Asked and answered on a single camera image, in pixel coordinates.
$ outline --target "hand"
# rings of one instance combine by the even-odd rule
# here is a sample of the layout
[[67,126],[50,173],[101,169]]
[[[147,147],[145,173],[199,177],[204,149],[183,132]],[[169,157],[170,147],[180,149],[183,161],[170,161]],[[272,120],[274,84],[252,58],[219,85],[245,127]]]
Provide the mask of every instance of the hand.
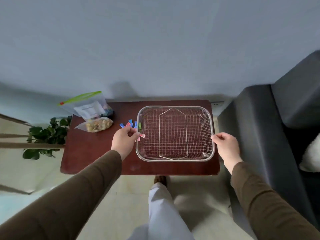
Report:
[[212,135],[211,139],[217,144],[218,153],[223,159],[226,169],[232,174],[234,166],[242,162],[237,139],[224,132]]
[[132,151],[134,142],[138,139],[140,133],[131,126],[126,126],[114,133],[111,150],[117,151],[123,161]]

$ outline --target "green zipper seal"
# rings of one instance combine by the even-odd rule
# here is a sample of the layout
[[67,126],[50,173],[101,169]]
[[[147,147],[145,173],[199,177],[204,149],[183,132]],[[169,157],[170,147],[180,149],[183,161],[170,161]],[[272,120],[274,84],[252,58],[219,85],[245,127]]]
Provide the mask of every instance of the green zipper seal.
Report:
[[75,102],[79,102],[79,101],[82,101],[82,100],[86,100],[86,99],[89,99],[89,98],[99,94],[99,93],[102,93],[102,91],[87,92],[87,93],[84,93],[84,94],[80,94],[80,95],[78,95],[76,97],[70,98],[69,100],[67,100],[65,102],[61,102],[58,105],[61,106],[61,105],[64,105],[64,104],[75,103]]

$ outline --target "snack bag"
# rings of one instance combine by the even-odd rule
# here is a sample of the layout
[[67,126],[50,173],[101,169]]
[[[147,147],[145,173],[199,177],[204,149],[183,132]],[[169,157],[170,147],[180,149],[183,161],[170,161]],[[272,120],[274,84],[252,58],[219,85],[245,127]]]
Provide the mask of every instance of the snack bag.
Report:
[[85,120],[98,118],[102,114],[112,111],[101,91],[81,94],[61,102],[59,106]]
[[87,132],[99,132],[108,129],[113,124],[113,121],[106,117],[88,120],[81,123],[76,128]]

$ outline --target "brown slipper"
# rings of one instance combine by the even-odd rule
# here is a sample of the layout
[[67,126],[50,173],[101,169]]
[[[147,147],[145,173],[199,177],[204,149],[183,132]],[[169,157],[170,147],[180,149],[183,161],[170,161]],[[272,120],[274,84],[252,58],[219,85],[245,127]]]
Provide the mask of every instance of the brown slipper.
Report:
[[164,186],[167,186],[167,178],[166,176],[155,176],[154,183],[162,183]]

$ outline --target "wire mesh basket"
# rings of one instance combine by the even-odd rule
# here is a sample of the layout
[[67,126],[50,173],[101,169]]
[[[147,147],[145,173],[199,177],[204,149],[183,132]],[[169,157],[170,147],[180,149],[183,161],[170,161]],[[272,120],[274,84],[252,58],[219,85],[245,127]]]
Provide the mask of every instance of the wire mesh basket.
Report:
[[148,162],[203,162],[214,155],[212,119],[199,106],[146,106],[138,113],[137,155]]

